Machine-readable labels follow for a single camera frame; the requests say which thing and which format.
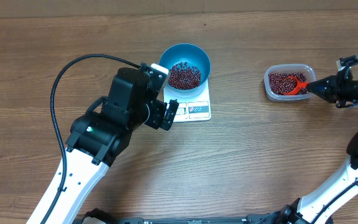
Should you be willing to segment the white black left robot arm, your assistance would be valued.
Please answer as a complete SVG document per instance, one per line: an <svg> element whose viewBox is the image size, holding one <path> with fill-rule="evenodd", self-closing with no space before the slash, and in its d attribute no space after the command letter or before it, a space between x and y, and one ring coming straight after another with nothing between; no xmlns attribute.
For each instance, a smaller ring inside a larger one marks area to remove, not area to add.
<svg viewBox="0 0 358 224"><path fill-rule="evenodd" d="M178 102L157 99L169 77L169 69L155 63L117 71L109 95L100 97L73 122L66 157L29 223L72 223L87 196L128 147L135 129L142 124L171 128Z"/></svg>

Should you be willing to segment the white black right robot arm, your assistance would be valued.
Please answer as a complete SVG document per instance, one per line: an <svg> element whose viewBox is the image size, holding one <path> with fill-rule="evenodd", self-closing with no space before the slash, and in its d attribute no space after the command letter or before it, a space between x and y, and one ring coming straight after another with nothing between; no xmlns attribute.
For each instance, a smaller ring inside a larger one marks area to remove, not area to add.
<svg viewBox="0 0 358 224"><path fill-rule="evenodd" d="M355 57L337 61L336 75L313 81L307 90L337 108L358 106L358 80L351 68L358 65ZM338 170L312 193L268 213L259 223L332 223L332 215L358 194L358 132L347 146L347 157Z"/></svg>

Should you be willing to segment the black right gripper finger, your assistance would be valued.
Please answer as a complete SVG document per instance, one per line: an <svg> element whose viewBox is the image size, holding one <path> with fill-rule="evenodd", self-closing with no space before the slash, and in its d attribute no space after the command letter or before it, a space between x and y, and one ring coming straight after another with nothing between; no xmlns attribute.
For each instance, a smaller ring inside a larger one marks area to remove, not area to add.
<svg viewBox="0 0 358 224"><path fill-rule="evenodd" d="M307 89L326 89L331 86L336 86L337 76L331 75L326 78L310 82L306 85Z"/></svg>
<svg viewBox="0 0 358 224"><path fill-rule="evenodd" d="M335 96L330 94L330 92L328 92L325 87L310 87L309 92L315 94L316 96L320 97L324 101L327 101L328 103L337 102Z"/></svg>

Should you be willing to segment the orange measuring scoop blue handle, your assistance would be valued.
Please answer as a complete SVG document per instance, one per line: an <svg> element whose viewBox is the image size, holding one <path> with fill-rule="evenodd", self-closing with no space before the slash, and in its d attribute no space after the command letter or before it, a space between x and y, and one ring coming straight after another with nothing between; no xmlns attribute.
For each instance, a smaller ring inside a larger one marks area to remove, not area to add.
<svg viewBox="0 0 358 224"><path fill-rule="evenodd" d="M286 77L285 80L294 80L296 83L296 86L294 87L294 89L292 89L292 91L289 91L287 93L284 93L284 95L297 95L298 92L303 88L306 89L307 85L310 84L309 82L300 82L297 77L294 76L289 76Z"/></svg>

